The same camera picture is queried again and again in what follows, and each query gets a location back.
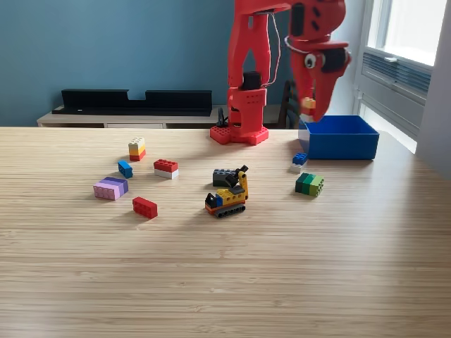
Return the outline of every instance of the dark green lego brick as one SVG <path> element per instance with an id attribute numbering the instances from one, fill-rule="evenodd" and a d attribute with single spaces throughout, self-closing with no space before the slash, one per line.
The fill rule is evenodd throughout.
<path id="1" fill-rule="evenodd" d="M 309 175 L 302 183 L 302 193 L 306 195 L 310 195 L 310 184 L 315 179 L 315 175 Z"/>
<path id="2" fill-rule="evenodd" d="M 297 179 L 296 183 L 303 183 L 303 181 L 308 178 L 309 174 L 307 173 L 302 173 L 302 175 Z"/>
<path id="3" fill-rule="evenodd" d="M 300 194 L 302 194 L 302 183 L 303 183 L 303 181 L 305 181 L 306 178 L 308 178 L 308 176 L 309 176 L 309 174 L 302 173 L 302 175 L 297 179 L 296 187 L 295 187 L 296 192 L 299 192 Z"/>

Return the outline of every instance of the lego brick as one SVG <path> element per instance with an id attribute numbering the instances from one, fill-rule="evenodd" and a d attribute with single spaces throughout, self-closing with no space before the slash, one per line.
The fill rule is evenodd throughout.
<path id="1" fill-rule="evenodd" d="M 136 137 L 128 144 L 128 150 L 138 151 L 143 146 L 146 146 L 144 142 L 144 137 Z"/>
<path id="2" fill-rule="evenodd" d="M 305 195 L 310 195 L 310 184 L 315 179 L 315 175 L 309 175 L 302 183 L 302 193 Z"/>
<path id="3" fill-rule="evenodd" d="M 121 183 L 123 185 L 124 194 L 128 192 L 128 181 L 121 178 L 105 177 L 104 180 Z"/>
<path id="4" fill-rule="evenodd" d="M 300 173 L 302 173 L 303 167 L 304 167 L 303 165 L 292 164 L 290 166 L 290 171 L 292 173 L 300 174 Z"/>
<path id="5" fill-rule="evenodd" d="M 167 173 L 173 173 L 178 170 L 178 163 L 159 159 L 154 163 L 154 168 L 160 171 L 166 171 Z"/>
<path id="6" fill-rule="evenodd" d="M 323 190 L 324 177 L 316 176 L 313 182 L 310 184 L 310 196 L 318 196 Z"/>
<path id="7" fill-rule="evenodd" d="M 218 189 L 216 192 L 223 199 L 223 206 L 246 201 L 245 193 L 234 195 L 228 189 Z"/>
<path id="8" fill-rule="evenodd" d="M 162 171 L 162 170 L 158 170 L 158 169 L 155 169 L 154 171 L 155 171 L 155 175 L 167 178 L 169 180 L 173 180 L 178 176 L 178 169 L 176 171 L 174 171 L 173 173 L 168 173 L 167 171 Z"/>
<path id="9" fill-rule="evenodd" d="M 137 150 L 137 149 L 128 149 L 128 153 L 129 153 L 131 156 L 139 156 L 139 155 L 141 155 L 141 153 L 142 153 L 144 150 L 146 150 L 146 146 L 142 146 L 142 147 L 139 148 L 138 150 Z"/>
<path id="10" fill-rule="evenodd" d="M 213 171 L 213 186 L 220 188 L 234 187 L 238 184 L 238 180 L 229 180 L 229 175 L 235 176 L 235 171 L 230 169 L 215 169 Z"/>
<path id="11" fill-rule="evenodd" d="M 309 177 L 309 174 L 303 173 L 296 181 L 296 192 L 302 194 L 302 183 Z"/>
<path id="12" fill-rule="evenodd" d="M 302 108 L 305 109 L 316 109 L 316 101 L 306 97 L 302 100 Z"/>
<path id="13" fill-rule="evenodd" d="M 144 156 L 146 156 L 146 149 L 144 149 L 144 151 L 139 156 L 130 155 L 130 161 L 135 161 L 135 162 L 141 161 L 144 158 Z"/>
<path id="14" fill-rule="evenodd" d="M 230 188 L 228 191 L 234 195 L 244 194 L 246 192 L 244 190 L 244 188 L 240 187 L 239 185 L 236 187 Z"/>
<path id="15" fill-rule="evenodd" d="M 218 194 L 216 194 L 216 206 L 217 207 L 222 207 L 223 206 L 223 199 Z"/>
<path id="16" fill-rule="evenodd" d="M 213 171 L 213 181 L 214 180 L 222 180 L 227 175 L 235 176 L 235 171 L 230 169 L 215 169 Z"/>
<path id="17" fill-rule="evenodd" d="M 244 204 L 237 204 L 234 206 L 229 206 L 228 208 L 221 208 L 215 211 L 214 215 L 217 218 L 224 218 L 227 216 L 235 215 L 236 213 L 242 213 L 246 210 L 246 206 Z"/>
<path id="18" fill-rule="evenodd" d="M 296 183 L 300 183 L 302 184 L 303 181 L 305 181 L 306 178 L 308 178 L 309 174 L 307 173 L 303 173 L 302 175 L 300 175 L 300 177 L 297 179 Z"/>
<path id="19" fill-rule="evenodd" d="M 299 153 L 293 158 L 293 164 L 304 165 L 307 162 L 307 154 Z"/>
<path id="20" fill-rule="evenodd" d="M 133 168 L 130 167 L 130 165 L 125 161 L 119 161 L 118 162 L 119 172 L 125 177 L 125 178 L 132 178 L 133 177 Z"/>
<path id="21" fill-rule="evenodd" d="M 103 183 L 103 184 L 110 184 L 110 185 L 116 185 L 119 188 L 119 197 L 121 197 L 122 195 L 124 195 L 124 184 L 123 183 L 119 183 L 119 182 L 112 182 L 112 181 L 108 181 L 108 180 L 102 180 L 99 183 Z"/>
<path id="22" fill-rule="evenodd" d="M 120 195 L 119 187 L 112 184 L 96 183 L 94 186 L 94 195 L 101 199 L 116 200 Z"/>
<path id="23" fill-rule="evenodd" d="M 158 216 L 158 207 L 154 202 L 137 197 L 133 199 L 133 210 L 147 218 L 155 218 Z"/>

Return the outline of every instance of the table surface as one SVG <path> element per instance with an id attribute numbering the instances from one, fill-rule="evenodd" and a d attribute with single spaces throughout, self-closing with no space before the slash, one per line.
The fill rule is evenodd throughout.
<path id="1" fill-rule="evenodd" d="M 136 136 L 130 192 L 95 199 Z M 296 136 L 0 128 L 0 336 L 449 337 L 450 183 L 382 134 L 375 161 L 308 162 L 324 190 L 296 194 Z M 154 176 L 159 158 L 180 177 Z M 208 215 L 213 169 L 243 164 L 247 210 Z"/>

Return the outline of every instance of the red lego brick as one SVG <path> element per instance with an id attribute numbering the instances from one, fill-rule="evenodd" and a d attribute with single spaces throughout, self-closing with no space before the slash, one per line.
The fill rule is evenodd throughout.
<path id="1" fill-rule="evenodd" d="M 137 197 L 133 199 L 133 210 L 147 218 L 155 218 L 158 216 L 157 205 L 151 201 Z"/>
<path id="2" fill-rule="evenodd" d="M 154 163 L 154 168 L 157 170 L 166 171 L 167 173 L 173 173 L 178 169 L 178 163 L 160 159 Z"/>
<path id="3" fill-rule="evenodd" d="M 130 161 L 141 161 L 145 155 L 146 155 L 146 149 L 144 149 L 144 151 L 139 156 L 130 155 Z"/>
<path id="4" fill-rule="evenodd" d="M 227 144 L 231 141 L 230 128 L 212 127 L 210 129 L 210 137 L 219 144 Z"/>

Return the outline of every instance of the blue lego brick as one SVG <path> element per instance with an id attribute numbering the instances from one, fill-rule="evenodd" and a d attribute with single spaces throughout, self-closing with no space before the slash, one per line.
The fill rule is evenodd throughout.
<path id="1" fill-rule="evenodd" d="M 220 206 L 223 206 L 223 198 L 221 196 L 219 196 L 218 194 L 216 194 L 216 205 L 217 205 L 217 208 L 219 208 Z"/>
<path id="2" fill-rule="evenodd" d="M 119 172 L 125 177 L 125 178 L 132 178 L 133 177 L 133 168 L 130 167 L 130 165 L 125 161 L 119 161 Z"/>
<path id="3" fill-rule="evenodd" d="M 307 162 L 307 154 L 298 153 L 293 157 L 293 164 L 304 165 Z"/>

